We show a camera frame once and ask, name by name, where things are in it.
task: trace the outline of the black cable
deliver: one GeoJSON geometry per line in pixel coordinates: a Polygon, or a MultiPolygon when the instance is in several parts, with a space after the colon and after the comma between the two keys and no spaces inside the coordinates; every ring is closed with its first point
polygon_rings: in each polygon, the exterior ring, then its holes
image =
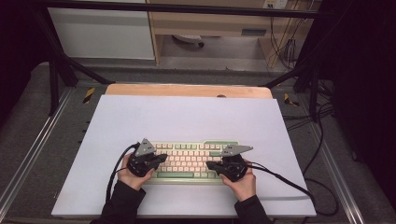
{"type": "Polygon", "coordinates": [[[118,171],[116,171],[116,173],[118,173],[119,171],[121,171],[121,170],[125,170],[125,169],[128,169],[130,166],[127,166],[127,167],[123,167],[123,168],[120,168],[118,171]]]}
{"type": "Polygon", "coordinates": [[[306,189],[303,189],[302,187],[294,184],[293,182],[289,181],[287,178],[283,177],[282,175],[276,174],[270,170],[268,170],[266,167],[264,167],[263,165],[257,163],[257,162],[252,162],[252,164],[258,165],[258,166],[253,166],[253,165],[249,165],[249,164],[244,164],[241,162],[222,162],[222,164],[224,165],[241,165],[241,166],[245,166],[248,168],[252,168],[252,169],[256,169],[256,170],[261,170],[264,171],[270,175],[273,175],[274,177],[278,178],[279,180],[281,180],[282,182],[284,182],[285,184],[294,187],[295,189],[301,191],[302,193],[306,194],[312,201],[313,205],[315,206],[315,197],[314,195],[311,194],[311,192],[309,192],[306,189]]]}
{"type": "MultiPolygon", "coordinates": [[[[323,106],[328,105],[328,104],[329,103],[320,106],[319,114],[320,114],[320,111],[322,110],[323,106]]],[[[306,171],[309,169],[309,167],[312,165],[312,162],[315,160],[315,158],[319,154],[320,149],[321,149],[321,145],[323,143],[324,132],[323,132],[323,127],[322,127],[322,124],[321,124],[320,117],[318,117],[318,125],[319,125],[319,128],[320,128],[320,139],[319,139],[318,148],[315,151],[314,156],[311,158],[311,161],[305,166],[305,169],[303,170],[303,175],[305,175],[306,171]]]]}
{"type": "Polygon", "coordinates": [[[295,57],[295,49],[296,49],[296,40],[294,39],[294,36],[296,35],[296,33],[297,33],[297,30],[298,30],[298,28],[300,28],[300,26],[301,26],[301,24],[303,23],[303,21],[304,21],[304,19],[299,19],[299,20],[296,20],[294,23],[297,23],[296,25],[295,25],[295,29],[294,29],[294,32],[293,32],[293,34],[292,34],[292,36],[291,36],[291,38],[290,38],[290,41],[291,41],[291,43],[292,43],[292,60],[293,60],[293,67],[292,68],[294,68],[294,65],[295,65],[295,59],[294,59],[294,57],[295,57]]]}
{"type": "Polygon", "coordinates": [[[309,217],[304,217],[303,221],[301,222],[301,224],[305,224],[308,221],[309,217]]]}
{"type": "MultiPolygon", "coordinates": [[[[325,118],[326,116],[330,115],[333,113],[333,107],[329,107],[323,110],[320,110],[319,112],[316,113],[317,118],[325,118]]],[[[282,116],[283,120],[288,121],[288,120],[300,120],[300,122],[295,123],[290,125],[287,130],[292,131],[295,130],[299,127],[304,126],[305,124],[309,123],[312,121],[312,116],[282,116]]]]}
{"type": "Polygon", "coordinates": [[[304,180],[305,180],[305,181],[311,181],[311,182],[313,182],[313,183],[316,183],[316,184],[318,184],[318,185],[321,185],[323,188],[325,188],[327,191],[329,191],[330,194],[332,195],[332,197],[334,198],[334,201],[335,201],[335,208],[334,208],[334,210],[333,210],[332,212],[330,212],[330,213],[324,213],[324,212],[319,211],[318,209],[315,209],[315,211],[317,211],[318,214],[320,214],[320,215],[322,215],[322,216],[325,216],[325,217],[332,217],[332,216],[334,216],[335,214],[337,214],[337,212],[338,212],[338,210],[339,210],[339,208],[340,208],[340,205],[339,205],[339,202],[338,202],[338,200],[337,200],[337,197],[334,195],[334,193],[332,192],[332,190],[331,190],[329,187],[327,187],[327,186],[324,185],[323,183],[320,183],[320,182],[317,181],[317,180],[314,180],[314,179],[311,179],[311,178],[305,178],[304,180]]]}
{"type": "MultiPolygon", "coordinates": [[[[294,8],[297,7],[298,2],[299,2],[299,0],[296,1],[295,5],[294,5],[294,8]]],[[[282,51],[282,49],[284,49],[284,57],[285,57],[285,58],[289,58],[289,56],[285,56],[285,55],[289,52],[289,51],[287,50],[287,48],[290,46],[290,43],[292,43],[292,44],[291,44],[291,45],[293,46],[293,47],[292,47],[292,48],[293,48],[293,50],[292,50],[292,52],[293,52],[292,55],[293,55],[293,58],[294,58],[294,51],[295,51],[295,39],[294,39],[294,36],[295,36],[295,34],[296,34],[298,28],[300,27],[301,23],[303,22],[303,19],[298,19],[298,20],[295,21],[295,23],[297,23],[297,22],[298,22],[298,24],[296,25],[296,28],[294,29],[294,32],[293,32],[293,34],[292,34],[292,36],[291,36],[291,38],[290,38],[291,41],[288,40],[288,43],[285,44],[285,46],[283,46],[283,47],[281,48],[281,47],[277,44],[276,38],[275,38],[275,35],[274,35],[274,17],[270,17],[270,29],[271,29],[271,34],[270,34],[270,36],[271,36],[271,45],[272,45],[272,47],[273,47],[273,49],[274,49],[274,51],[275,51],[276,57],[282,62],[283,66],[286,67],[286,68],[288,68],[289,70],[293,69],[293,68],[294,68],[294,65],[293,65],[293,67],[290,67],[290,62],[289,62],[289,60],[288,60],[288,63],[285,63],[283,57],[280,56],[280,51],[282,51]]]]}
{"type": "Polygon", "coordinates": [[[116,166],[114,167],[113,173],[111,173],[110,179],[108,180],[108,184],[107,184],[107,190],[106,190],[106,202],[108,202],[111,198],[111,187],[113,186],[113,179],[114,176],[116,176],[117,173],[117,168],[119,167],[120,162],[122,161],[123,157],[125,156],[125,154],[132,148],[132,147],[137,147],[139,146],[139,144],[133,144],[130,147],[127,147],[121,154],[119,160],[116,163],[116,166]]]}

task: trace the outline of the person's right hand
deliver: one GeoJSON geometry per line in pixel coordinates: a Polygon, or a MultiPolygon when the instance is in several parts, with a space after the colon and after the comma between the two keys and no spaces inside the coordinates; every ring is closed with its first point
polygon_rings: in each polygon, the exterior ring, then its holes
{"type": "Polygon", "coordinates": [[[247,168],[247,172],[242,179],[232,182],[227,176],[220,174],[222,182],[233,190],[233,194],[239,202],[242,202],[256,195],[256,176],[251,168],[247,168]]]}

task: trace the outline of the person's left hand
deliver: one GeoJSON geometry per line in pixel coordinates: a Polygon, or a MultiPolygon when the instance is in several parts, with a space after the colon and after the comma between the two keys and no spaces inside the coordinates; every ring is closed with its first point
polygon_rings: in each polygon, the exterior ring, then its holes
{"type": "MultiPolygon", "coordinates": [[[[122,160],[121,168],[127,167],[128,159],[130,156],[131,156],[131,154],[124,156],[124,158],[122,160]]],[[[140,190],[140,188],[142,188],[143,184],[146,183],[146,181],[151,179],[153,172],[154,172],[154,168],[149,170],[145,176],[139,177],[139,176],[133,175],[129,171],[129,169],[123,169],[118,172],[118,177],[119,177],[119,181],[123,182],[124,184],[128,185],[129,187],[131,187],[135,190],[140,190]]]]}

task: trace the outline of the keyboard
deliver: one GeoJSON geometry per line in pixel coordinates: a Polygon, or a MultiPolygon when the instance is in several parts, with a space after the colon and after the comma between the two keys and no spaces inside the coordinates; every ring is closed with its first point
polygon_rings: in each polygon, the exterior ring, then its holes
{"type": "Polygon", "coordinates": [[[220,152],[237,141],[210,140],[193,142],[151,142],[156,154],[167,154],[165,162],[154,172],[148,184],[222,184],[215,171],[208,170],[207,161],[221,161],[220,152]]]}

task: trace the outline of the hand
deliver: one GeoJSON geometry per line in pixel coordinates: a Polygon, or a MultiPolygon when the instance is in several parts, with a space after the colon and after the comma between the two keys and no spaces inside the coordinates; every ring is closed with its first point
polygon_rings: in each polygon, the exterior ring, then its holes
{"type": "Polygon", "coordinates": [[[253,195],[256,195],[256,176],[253,174],[251,168],[247,168],[247,172],[242,179],[232,182],[227,176],[219,175],[225,185],[233,190],[233,194],[239,202],[242,202],[253,195]]]}
{"type": "MultiPolygon", "coordinates": [[[[122,160],[122,166],[121,166],[122,168],[127,167],[128,159],[130,156],[131,156],[131,154],[124,156],[124,158],[122,160]]],[[[128,169],[123,169],[118,172],[118,177],[119,177],[119,181],[123,182],[124,184],[128,185],[129,187],[131,187],[135,190],[140,190],[140,188],[142,188],[143,184],[146,183],[146,181],[151,179],[152,173],[154,173],[154,168],[149,170],[145,176],[138,177],[136,175],[133,175],[128,169]]]]}

